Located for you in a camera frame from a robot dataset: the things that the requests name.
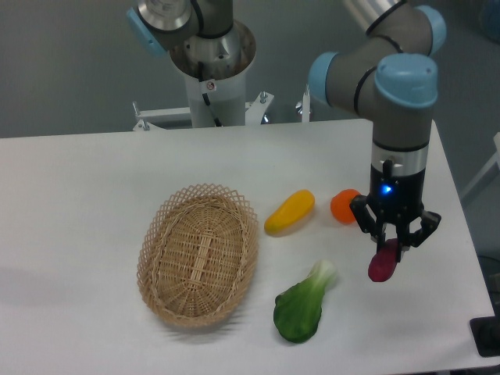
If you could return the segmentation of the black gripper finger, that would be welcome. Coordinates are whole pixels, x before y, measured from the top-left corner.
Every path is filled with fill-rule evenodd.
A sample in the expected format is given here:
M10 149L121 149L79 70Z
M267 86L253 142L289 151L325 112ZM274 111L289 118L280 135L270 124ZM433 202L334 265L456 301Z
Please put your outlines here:
M413 232L410 231L410 223L396 226L397 262L402 260L404 252L407 252L410 248L418 248L436 231L441 222L441 215L423 209L419 219L420 227Z
M370 234L377 244L376 253L384 247L386 241L386 222L383 206L372 195L356 195L349 203L360 230Z

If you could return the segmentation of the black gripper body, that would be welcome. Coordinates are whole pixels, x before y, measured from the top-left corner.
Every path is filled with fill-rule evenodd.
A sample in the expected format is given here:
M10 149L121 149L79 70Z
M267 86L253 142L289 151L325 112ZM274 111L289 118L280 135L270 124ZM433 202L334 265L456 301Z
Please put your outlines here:
M408 176L386 178L375 167L370 168L369 207L377 225L396 227L398 234L407 234L411 222L423 211L422 195L425 170Z

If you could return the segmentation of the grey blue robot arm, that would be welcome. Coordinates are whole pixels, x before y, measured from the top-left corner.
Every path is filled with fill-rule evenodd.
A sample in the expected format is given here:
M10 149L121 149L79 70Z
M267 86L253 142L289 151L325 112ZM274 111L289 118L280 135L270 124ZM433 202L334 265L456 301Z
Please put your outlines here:
M350 209L377 244L378 259L399 261L437 229L440 216L422 193L438 68L431 56L446 26L428 6L405 1L348 1L366 32L354 52L326 52L310 67L310 95L373 124L370 191ZM234 18L230 1L139 1L127 11L137 39L153 55L168 54L184 75L194 127L249 121L245 73L255 40Z

